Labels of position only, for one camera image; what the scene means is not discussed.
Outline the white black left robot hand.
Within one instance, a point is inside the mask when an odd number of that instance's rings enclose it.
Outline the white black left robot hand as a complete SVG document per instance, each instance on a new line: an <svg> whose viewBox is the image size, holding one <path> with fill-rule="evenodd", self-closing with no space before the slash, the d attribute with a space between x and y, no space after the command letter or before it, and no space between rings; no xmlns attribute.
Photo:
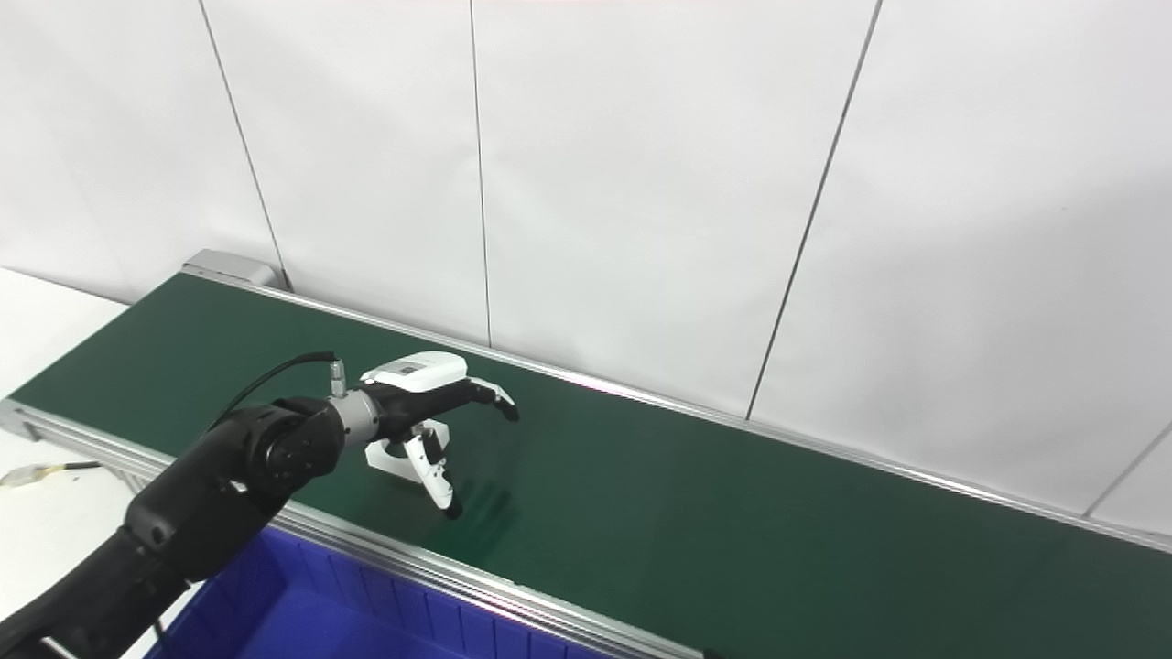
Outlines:
<svg viewBox="0 0 1172 659"><path fill-rule="evenodd" d="M375 442L364 450L370 467L421 484L448 519L463 505L448 474L450 428L443 414L465 405L492 405L519 420L515 399L498 383L468 373L463 356L423 351L364 372L361 389L379 410Z"/></svg>

